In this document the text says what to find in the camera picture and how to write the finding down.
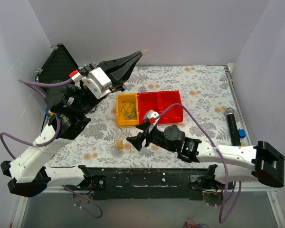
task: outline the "purple cable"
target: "purple cable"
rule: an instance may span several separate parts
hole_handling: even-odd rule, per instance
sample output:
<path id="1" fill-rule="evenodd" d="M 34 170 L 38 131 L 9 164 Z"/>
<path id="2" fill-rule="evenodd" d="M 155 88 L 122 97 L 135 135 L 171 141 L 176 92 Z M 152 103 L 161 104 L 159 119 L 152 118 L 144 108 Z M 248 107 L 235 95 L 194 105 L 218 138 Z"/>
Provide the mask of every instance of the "purple cable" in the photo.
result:
<path id="1" fill-rule="evenodd" d="M 91 212 L 88 208 L 83 207 L 83 206 L 81 206 L 81 205 L 79 205 L 79 204 L 76 204 L 76 206 L 81 207 L 83 210 L 89 212 L 90 215 L 94 216 L 94 217 L 97 218 L 97 219 L 98 219 L 98 218 L 101 218 L 101 217 L 103 216 L 104 212 L 103 212 L 101 206 L 100 206 L 97 202 L 95 202 L 95 201 L 89 199 L 88 197 L 85 197 L 85 196 L 83 196 L 83 195 L 81 195 L 81 194 L 79 194 L 79 193 L 77 193 L 77 192 L 75 192 L 75 191 L 69 189 L 69 188 L 68 188 L 67 186 L 65 186 L 65 185 L 62 185 L 62 187 L 63 187 L 65 190 L 67 190 L 67 191 L 69 191 L 69 192 L 71 192 L 71 193 L 73 193 L 73 194 L 75 194 L 75 195 L 77 195 L 77 196 L 80 196 L 81 198 L 84 198 L 84 199 L 86 199 L 87 201 L 90 201 L 91 203 L 93 203 L 94 205 L 96 205 L 96 206 L 98 207 L 98 209 L 100 210 L 100 215 L 97 215 L 97 214 Z"/>
<path id="2" fill-rule="evenodd" d="M 30 88 L 32 88 L 33 90 L 35 90 L 37 93 L 39 93 L 43 98 L 46 97 L 46 96 L 45 96 L 40 90 L 38 90 L 34 85 L 28 85 L 28 86 L 29 86 Z M 60 119 L 59 119 L 59 117 L 58 117 L 57 114 L 55 114 L 55 117 L 56 117 L 56 121 L 57 121 L 57 128 L 56 128 L 56 131 L 55 131 L 54 136 L 53 136 L 49 141 L 47 141 L 47 142 L 36 144 L 37 147 L 49 145 L 50 143 L 52 143 L 52 142 L 57 138 L 57 136 L 58 136 L 58 134 L 59 134 L 59 131 L 60 131 L 60 125 L 61 125 L 61 123 L 60 123 Z M 7 144 L 5 143 L 5 141 L 4 141 L 4 139 L 3 139 L 3 136 L 4 136 L 4 135 L 7 136 L 7 137 L 9 137 L 9 138 L 11 138 L 11 139 L 13 139 L 13 140 L 15 140 L 15 141 L 17 141 L 17 142 L 19 142 L 19 143 L 25 144 L 25 145 L 27 145 L 27 146 L 33 146 L 33 143 L 31 143 L 31 142 L 27 142 L 27 141 L 24 141 L 24 140 L 22 140 L 22 139 L 16 138 L 15 136 L 12 136 L 12 135 L 10 135 L 10 134 L 8 134 L 8 133 L 6 133 L 6 132 L 1 132 L 1 133 L 0 133 L 0 140 L 1 140 L 1 142 L 2 142 L 2 144 L 3 144 L 3 146 L 4 146 L 4 148 L 7 150 L 7 152 L 10 154 L 10 156 L 11 156 L 13 159 L 16 159 L 16 157 L 13 155 L 13 153 L 10 151 L 10 149 L 9 149 L 8 146 L 7 146 Z"/>
<path id="3" fill-rule="evenodd" d="M 160 118 L 162 115 L 164 115 L 167 111 L 169 111 L 169 110 L 170 110 L 172 107 L 174 107 L 174 106 L 181 106 L 181 107 L 188 113 L 188 115 L 191 117 L 191 119 L 194 121 L 194 123 L 195 123 L 195 124 L 200 128 L 200 130 L 205 134 L 205 136 L 206 136 L 206 137 L 208 138 L 208 140 L 210 141 L 210 144 L 211 144 L 214 148 L 216 148 L 215 143 L 214 143 L 213 140 L 210 138 L 210 136 L 207 134 L 207 132 L 202 128 L 202 126 L 201 126 L 201 125 L 196 121 L 196 119 L 191 115 L 191 113 L 188 111 L 188 109 L 187 109 L 185 106 L 183 106 L 182 104 L 180 104 L 180 103 L 171 104 L 165 111 L 163 111 L 159 116 L 157 116 L 157 117 L 155 118 L 155 120 L 157 120 L 158 118 Z M 220 156 L 220 158 L 221 158 L 221 160 L 222 160 L 222 162 L 223 162 L 223 165 L 224 165 L 224 169 L 225 169 L 225 189 L 224 189 L 224 195 L 226 195 L 226 194 L 227 194 L 227 191 L 228 191 L 228 183 L 229 183 L 228 168 L 227 168 L 226 160 L 225 160 L 225 158 L 223 157 L 223 155 L 222 155 L 222 153 L 220 152 L 220 150 L 217 148 L 216 151 L 217 151 L 218 155 Z M 226 200 L 225 198 L 223 198 L 223 201 L 222 201 L 222 204 L 221 204 L 221 208 L 220 208 L 220 211 L 219 211 L 219 217 L 218 217 L 218 219 L 219 219 L 218 221 L 219 221 L 220 223 L 223 223 L 223 222 L 229 217 L 229 215 L 231 214 L 231 212 L 232 212 L 232 210 L 233 210 L 233 208 L 234 208 L 234 206 L 235 206 L 235 204 L 236 204 L 236 202 L 237 202 L 237 200 L 238 200 L 238 198 L 239 198 L 239 195 L 240 195 L 240 193 L 241 193 L 241 188 L 242 188 L 242 183 L 240 182 L 240 187 L 239 187 L 239 189 L 238 189 L 237 197 L 236 197 L 236 199 L 234 200 L 234 202 L 233 202 L 231 208 L 229 209 L 229 211 L 227 212 L 227 214 L 226 214 L 226 216 L 225 216 L 224 218 L 222 218 L 222 214 L 223 214 L 224 207 L 225 207 L 225 203 L 227 202 L 227 200 Z"/>
<path id="4" fill-rule="evenodd" d="M 19 79 L 23 84 L 26 84 L 27 86 L 39 86 L 39 87 L 44 87 L 44 88 L 55 88 L 55 87 L 61 87 L 61 86 L 66 86 L 67 84 L 70 84 L 73 82 L 73 80 L 70 78 L 67 81 L 64 82 L 59 82 L 59 83 L 54 83 L 54 84 L 47 84 L 47 83 L 39 83 L 39 82 L 30 82 L 24 79 Z"/>

